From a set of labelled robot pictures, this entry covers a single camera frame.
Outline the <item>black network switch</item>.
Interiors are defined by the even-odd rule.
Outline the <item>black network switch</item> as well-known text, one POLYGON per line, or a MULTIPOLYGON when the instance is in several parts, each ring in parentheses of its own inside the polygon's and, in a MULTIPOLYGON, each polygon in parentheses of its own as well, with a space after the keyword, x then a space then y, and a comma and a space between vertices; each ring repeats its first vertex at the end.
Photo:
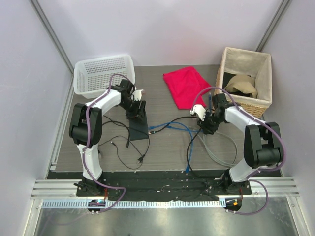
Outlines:
POLYGON ((148 139, 148 123, 146 113, 144 114, 143 120, 129 120, 129 128, 131 141, 148 139))

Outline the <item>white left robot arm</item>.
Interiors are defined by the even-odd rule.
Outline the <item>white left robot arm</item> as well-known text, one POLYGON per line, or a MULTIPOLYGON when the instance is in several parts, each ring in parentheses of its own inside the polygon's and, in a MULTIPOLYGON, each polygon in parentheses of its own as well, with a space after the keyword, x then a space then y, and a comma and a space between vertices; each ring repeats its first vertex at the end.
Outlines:
POLYGON ((86 104, 77 103, 72 112, 69 136, 79 149, 83 173, 82 180, 74 185, 77 196, 100 196, 105 192, 103 170, 100 166, 98 144, 102 137, 102 117, 115 106, 126 111, 130 121, 145 125, 146 101, 144 90, 136 89, 129 80, 109 86, 99 97, 86 104))

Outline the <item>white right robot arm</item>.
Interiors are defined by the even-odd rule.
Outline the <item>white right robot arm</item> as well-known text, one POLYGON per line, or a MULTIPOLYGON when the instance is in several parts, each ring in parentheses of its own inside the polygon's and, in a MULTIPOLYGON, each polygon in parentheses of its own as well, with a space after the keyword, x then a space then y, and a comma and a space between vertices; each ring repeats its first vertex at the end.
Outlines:
POLYGON ((197 125, 205 135, 213 135, 223 122, 231 123, 243 132, 243 159, 222 175, 224 192, 234 194, 248 178, 283 161, 280 128, 275 122, 266 123, 248 114, 239 104, 229 102, 222 93, 214 96, 213 107, 213 111, 207 111, 196 104, 190 114, 197 115, 197 125))

